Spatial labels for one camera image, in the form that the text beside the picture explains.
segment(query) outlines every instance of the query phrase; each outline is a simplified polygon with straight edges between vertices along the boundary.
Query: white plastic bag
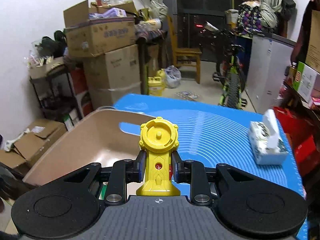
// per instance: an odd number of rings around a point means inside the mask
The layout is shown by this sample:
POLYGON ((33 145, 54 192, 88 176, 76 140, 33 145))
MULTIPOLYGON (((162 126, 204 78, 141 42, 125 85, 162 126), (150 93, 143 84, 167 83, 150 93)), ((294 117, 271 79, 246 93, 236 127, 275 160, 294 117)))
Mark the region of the white plastic bag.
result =
POLYGON ((176 88, 180 85, 181 73, 173 65, 164 69, 165 72, 165 85, 167 88, 176 88))

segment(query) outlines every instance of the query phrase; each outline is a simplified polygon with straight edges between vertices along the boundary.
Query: wooden chair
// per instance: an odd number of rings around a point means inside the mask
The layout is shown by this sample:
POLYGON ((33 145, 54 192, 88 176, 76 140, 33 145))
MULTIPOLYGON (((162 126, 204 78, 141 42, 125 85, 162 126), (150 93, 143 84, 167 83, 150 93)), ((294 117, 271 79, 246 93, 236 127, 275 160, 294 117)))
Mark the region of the wooden chair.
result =
POLYGON ((172 18, 169 15, 167 15, 167 20, 168 20, 168 25, 169 25, 170 39, 171 39, 173 65, 175 67, 180 67, 180 66, 196 67, 196 69, 197 69, 196 81, 198 84, 200 84, 201 50, 199 48, 178 48, 177 35, 176 35, 174 27, 173 27, 172 18), (196 62, 196 65, 179 63, 179 61, 181 61, 181 60, 183 61, 183 59, 180 59, 183 56, 187 57, 189 62, 196 62))

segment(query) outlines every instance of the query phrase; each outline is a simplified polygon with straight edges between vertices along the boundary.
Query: chair backrest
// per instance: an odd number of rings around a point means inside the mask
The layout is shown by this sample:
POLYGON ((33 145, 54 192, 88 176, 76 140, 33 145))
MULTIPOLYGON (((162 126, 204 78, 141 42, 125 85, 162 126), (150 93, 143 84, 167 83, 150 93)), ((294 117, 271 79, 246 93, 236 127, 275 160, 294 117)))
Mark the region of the chair backrest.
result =
POLYGON ((167 20, 169 25, 169 33, 170 33, 170 39, 171 39, 171 47, 172 51, 174 52, 177 49, 177 34, 174 30, 172 18, 167 14, 167 20))

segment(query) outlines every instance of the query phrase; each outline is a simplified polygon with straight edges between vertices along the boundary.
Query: black circular cover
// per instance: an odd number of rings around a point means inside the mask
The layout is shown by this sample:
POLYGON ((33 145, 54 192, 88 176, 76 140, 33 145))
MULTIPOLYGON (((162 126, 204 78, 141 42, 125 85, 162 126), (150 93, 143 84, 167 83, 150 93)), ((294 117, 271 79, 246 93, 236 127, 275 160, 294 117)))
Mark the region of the black circular cover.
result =
POLYGON ((241 235, 272 239, 295 234, 307 205, 296 192, 263 181, 236 182, 218 201, 217 215, 241 235))
POLYGON ((20 234, 34 238, 74 236, 99 214, 98 200, 77 183, 47 184, 22 195, 11 216, 20 234))

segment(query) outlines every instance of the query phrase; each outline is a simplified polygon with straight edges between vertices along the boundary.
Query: bicycle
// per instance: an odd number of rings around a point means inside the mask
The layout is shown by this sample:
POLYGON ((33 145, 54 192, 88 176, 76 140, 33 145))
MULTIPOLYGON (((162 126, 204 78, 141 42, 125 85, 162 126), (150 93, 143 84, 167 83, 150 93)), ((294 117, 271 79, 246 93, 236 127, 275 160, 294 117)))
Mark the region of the bicycle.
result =
POLYGON ((235 33, 226 29, 219 30, 209 22, 205 23, 200 33, 205 45, 210 44, 217 56, 216 72, 212 74, 212 79, 223 85, 219 105, 242 109, 247 105, 247 100, 241 98, 245 76, 237 54, 244 51, 244 48, 235 44, 235 33))

